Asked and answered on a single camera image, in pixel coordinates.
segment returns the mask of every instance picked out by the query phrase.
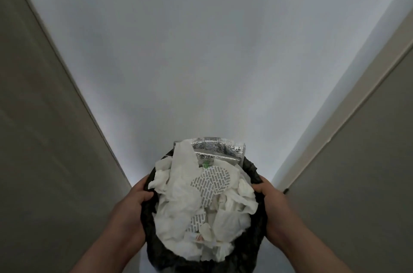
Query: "gray door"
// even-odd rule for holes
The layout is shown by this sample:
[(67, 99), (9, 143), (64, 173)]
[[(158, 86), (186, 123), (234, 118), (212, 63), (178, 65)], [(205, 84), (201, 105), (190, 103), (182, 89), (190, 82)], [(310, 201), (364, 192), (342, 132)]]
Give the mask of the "gray door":
[(355, 272), (413, 272), (413, 52), (304, 170), (288, 197)]
[(69, 271), (129, 189), (28, 3), (0, 0), (0, 271)]

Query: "black trash bag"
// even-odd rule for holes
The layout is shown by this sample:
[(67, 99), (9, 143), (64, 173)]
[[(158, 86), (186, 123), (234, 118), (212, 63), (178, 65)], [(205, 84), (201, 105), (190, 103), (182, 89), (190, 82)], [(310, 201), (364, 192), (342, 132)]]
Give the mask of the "black trash bag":
[[(166, 156), (172, 155), (173, 150), (168, 152)], [(256, 172), (256, 167), (247, 158), (244, 158), (242, 168), (250, 176), (251, 183), (262, 183), (260, 176)], [(142, 203), (140, 218), (146, 235), (148, 259), (159, 272), (252, 273), (256, 265), (260, 244), (266, 234), (267, 214), (264, 206), (264, 195), (255, 193), (258, 208), (256, 213), (251, 215), (251, 226), (234, 240), (234, 250), (225, 257), (224, 261), (188, 261), (167, 249), (156, 235), (152, 213), (156, 213), (155, 205), (159, 198), (154, 190), (148, 190), (148, 184), (153, 181), (154, 177), (155, 168), (152, 170), (144, 186), (144, 190), (154, 192), (154, 196), (151, 200)]]

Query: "crumpled tissue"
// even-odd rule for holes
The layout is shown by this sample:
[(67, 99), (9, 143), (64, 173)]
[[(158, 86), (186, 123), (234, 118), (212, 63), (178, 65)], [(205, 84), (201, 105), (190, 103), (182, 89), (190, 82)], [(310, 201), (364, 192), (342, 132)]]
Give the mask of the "crumpled tissue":
[(258, 207), (248, 175), (219, 159), (199, 167), (187, 140), (176, 143), (173, 157), (157, 161), (155, 169), (148, 188), (159, 194), (154, 214), (158, 238), (187, 260), (223, 261)]

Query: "foil packaging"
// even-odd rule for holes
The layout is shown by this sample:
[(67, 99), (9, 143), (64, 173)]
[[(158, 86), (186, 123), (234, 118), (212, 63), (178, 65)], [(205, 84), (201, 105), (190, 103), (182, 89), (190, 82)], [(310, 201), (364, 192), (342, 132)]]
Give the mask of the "foil packaging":
[(245, 155), (245, 144), (243, 143), (236, 143), (233, 140), (220, 137), (200, 137), (188, 139), (188, 141), (194, 148), (199, 164), (219, 159), (242, 167)]

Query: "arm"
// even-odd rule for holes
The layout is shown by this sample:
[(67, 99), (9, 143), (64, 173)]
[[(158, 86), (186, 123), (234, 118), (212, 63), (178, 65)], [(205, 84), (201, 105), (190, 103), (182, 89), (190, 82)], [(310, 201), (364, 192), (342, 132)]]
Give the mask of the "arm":
[(118, 273), (145, 244), (140, 221), (141, 204), (152, 198), (143, 191), (147, 176), (116, 204), (101, 236), (86, 251), (70, 273)]
[(265, 196), (267, 238), (286, 255), (297, 273), (351, 273), (351, 270), (315, 236), (289, 207), (284, 194), (261, 176), (253, 184)]

